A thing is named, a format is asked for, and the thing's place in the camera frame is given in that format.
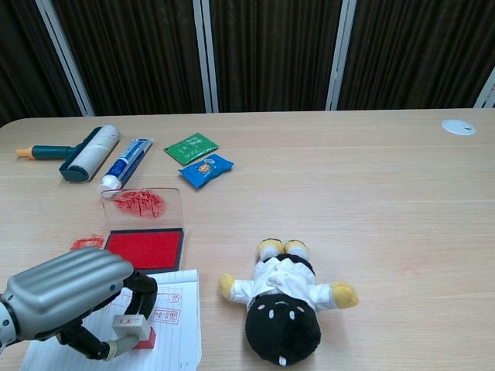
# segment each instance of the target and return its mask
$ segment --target clear plastic lid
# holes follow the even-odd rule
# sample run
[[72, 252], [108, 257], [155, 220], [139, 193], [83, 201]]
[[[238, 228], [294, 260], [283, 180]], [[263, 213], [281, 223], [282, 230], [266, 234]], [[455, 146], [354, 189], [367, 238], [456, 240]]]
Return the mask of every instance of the clear plastic lid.
[[101, 203], [110, 230], [183, 228], [176, 188], [108, 190], [101, 193]]

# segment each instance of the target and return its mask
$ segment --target table surface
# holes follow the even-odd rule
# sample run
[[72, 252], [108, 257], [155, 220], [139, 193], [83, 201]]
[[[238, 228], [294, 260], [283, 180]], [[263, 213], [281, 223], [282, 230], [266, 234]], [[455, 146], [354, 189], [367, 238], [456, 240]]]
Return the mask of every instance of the table surface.
[[[450, 134], [443, 119], [473, 124]], [[121, 129], [89, 183], [59, 161], [16, 158], [34, 144], [75, 145]], [[164, 147], [199, 131], [232, 172], [193, 190]], [[126, 188], [176, 187], [186, 228], [182, 269], [200, 272], [202, 370], [278, 369], [244, 337], [246, 309], [217, 292], [248, 279], [267, 237], [300, 239], [319, 283], [347, 281], [355, 308], [319, 313], [322, 341], [297, 369], [493, 369], [495, 110], [334, 111], [25, 119], [0, 129], [0, 291], [10, 276], [106, 226], [97, 185], [133, 138], [155, 144]], [[7, 348], [18, 369], [28, 342]]]

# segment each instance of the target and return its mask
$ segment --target toothpaste tube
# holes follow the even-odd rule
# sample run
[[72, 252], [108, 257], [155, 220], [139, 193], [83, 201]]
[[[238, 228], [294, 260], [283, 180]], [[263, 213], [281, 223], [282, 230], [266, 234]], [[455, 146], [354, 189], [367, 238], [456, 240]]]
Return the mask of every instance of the toothpaste tube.
[[98, 191], [102, 193], [103, 191], [122, 188], [152, 144], [153, 139], [133, 139], [128, 148], [121, 153], [105, 174], [98, 186]]

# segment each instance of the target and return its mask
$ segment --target plush doll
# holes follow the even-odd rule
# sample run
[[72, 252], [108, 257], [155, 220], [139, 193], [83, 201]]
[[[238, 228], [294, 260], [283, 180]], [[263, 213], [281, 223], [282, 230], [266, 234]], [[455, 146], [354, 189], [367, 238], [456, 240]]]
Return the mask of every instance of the plush doll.
[[309, 250], [297, 240], [282, 246], [280, 240], [264, 240], [258, 246], [260, 260], [252, 281], [220, 277], [221, 294], [247, 305], [246, 337], [251, 348], [276, 365], [290, 366], [313, 353], [321, 332], [316, 312], [349, 308], [358, 299], [343, 282], [316, 284]]

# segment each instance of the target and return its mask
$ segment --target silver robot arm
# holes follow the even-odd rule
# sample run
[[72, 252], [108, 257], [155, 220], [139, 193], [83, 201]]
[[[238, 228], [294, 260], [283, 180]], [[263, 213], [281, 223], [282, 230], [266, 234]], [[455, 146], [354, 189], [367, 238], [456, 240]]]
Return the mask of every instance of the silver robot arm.
[[110, 360], [138, 343], [137, 336], [100, 342], [82, 326], [83, 318], [132, 290], [126, 315], [148, 318], [156, 281], [107, 250], [85, 247], [16, 274], [0, 297], [0, 353], [23, 340], [56, 336], [89, 359]]

